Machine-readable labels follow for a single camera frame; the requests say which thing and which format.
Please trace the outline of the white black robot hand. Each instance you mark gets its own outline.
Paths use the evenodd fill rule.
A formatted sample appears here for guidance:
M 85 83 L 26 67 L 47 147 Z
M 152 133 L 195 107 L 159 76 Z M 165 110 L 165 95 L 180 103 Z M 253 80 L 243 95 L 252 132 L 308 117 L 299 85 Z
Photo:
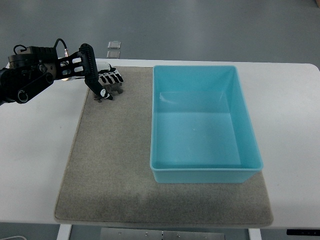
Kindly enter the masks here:
M 119 71 L 111 66 L 110 64 L 107 65 L 107 69 L 102 69 L 98 71 L 99 83 L 103 85 L 107 84 L 114 84 L 114 83 L 122 83 L 124 79 L 120 75 Z

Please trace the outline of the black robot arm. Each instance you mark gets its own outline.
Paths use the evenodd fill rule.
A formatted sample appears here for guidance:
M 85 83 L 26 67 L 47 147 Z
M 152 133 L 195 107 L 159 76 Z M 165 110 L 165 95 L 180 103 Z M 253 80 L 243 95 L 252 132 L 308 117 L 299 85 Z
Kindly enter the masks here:
M 9 66 L 0 70 L 0 103 L 25 104 L 56 80 L 84 78 L 85 84 L 100 97 L 107 91 L 99 83 L 93 48 L 83 43 L 71 55 L 59 58 L 57 47 L 22 46 L 8 57 Z

